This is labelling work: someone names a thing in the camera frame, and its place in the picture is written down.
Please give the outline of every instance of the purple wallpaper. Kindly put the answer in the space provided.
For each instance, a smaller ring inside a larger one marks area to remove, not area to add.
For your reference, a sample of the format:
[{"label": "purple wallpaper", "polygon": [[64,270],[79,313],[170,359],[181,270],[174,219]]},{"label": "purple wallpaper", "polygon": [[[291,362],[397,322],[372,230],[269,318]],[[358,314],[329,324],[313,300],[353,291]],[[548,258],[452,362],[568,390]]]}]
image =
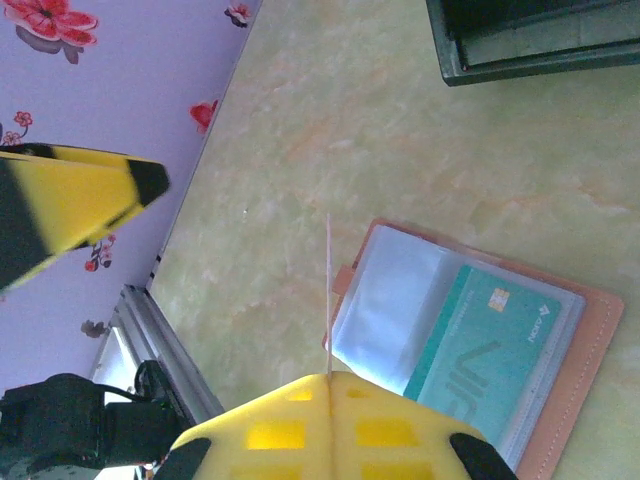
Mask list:
[{"label": "purple wallpaper", "polygon": [[0,392],[88,374],[100,340],[80,327],[146,284],[259,2],[0,0],[0,143],[130,153],[172,180],[115,235],[0,298]]}]

